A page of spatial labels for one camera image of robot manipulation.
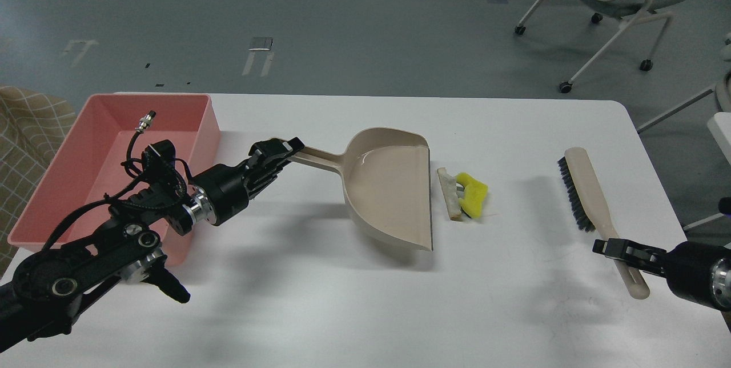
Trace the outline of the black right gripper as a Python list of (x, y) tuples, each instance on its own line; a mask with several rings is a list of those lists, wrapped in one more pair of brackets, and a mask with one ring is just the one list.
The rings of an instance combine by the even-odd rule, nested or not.
[(623, 238), (596, 239), (593, 253), (665, 277), (671, 292), (715, 310), (730, 309), (729, 249), (685, 241), (672, 251)]

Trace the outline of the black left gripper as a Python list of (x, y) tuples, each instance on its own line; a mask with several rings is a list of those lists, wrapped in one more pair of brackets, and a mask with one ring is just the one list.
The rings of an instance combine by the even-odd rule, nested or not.
[(212, 206), (211, 224), (220, 226), (246, 209), (249, 202), (272, 184), (291, 158), (304, 149), (298, 137), (289, 141), (272, 137), (253, 145), (248, 160), (237, 166), (217, 164), (191, 183), (201, 189)]

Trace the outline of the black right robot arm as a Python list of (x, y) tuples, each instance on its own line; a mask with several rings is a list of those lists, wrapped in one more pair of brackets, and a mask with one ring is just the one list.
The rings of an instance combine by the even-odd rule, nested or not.
[(671, 251), (616, 236), (608, 210), (593, 204), (609, 236), (595, 240), (592, 251), (613, 261), (629, 295), (647, 299), (650, 289), (643, 273), (663, 278), (675, 296), (728, 313), (729, 248), (684, 241)]

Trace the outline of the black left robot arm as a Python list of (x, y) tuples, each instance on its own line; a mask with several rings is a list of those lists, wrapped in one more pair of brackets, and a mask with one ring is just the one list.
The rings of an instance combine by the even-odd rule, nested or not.
[(154, 142), (141, 156), (133, 147), (156, 116), (139, 120), (121, 166), (131, 181), (116, 194), (79, 207), (64, 217), (38, 253), (2, 285), (2, 351), (22, 341), (71, 333), (81, 314), (120, 282), (156, 286), (187, 303), (191, 295), (166, 267), (162, 236), (153, 224), (167, 222), (178, 235), (208, 222), (220, 226), (240, 214), (277, 179), (303, 142), (255, 142), (235, 166), (217, 164), (192, 175), (171, 141)]

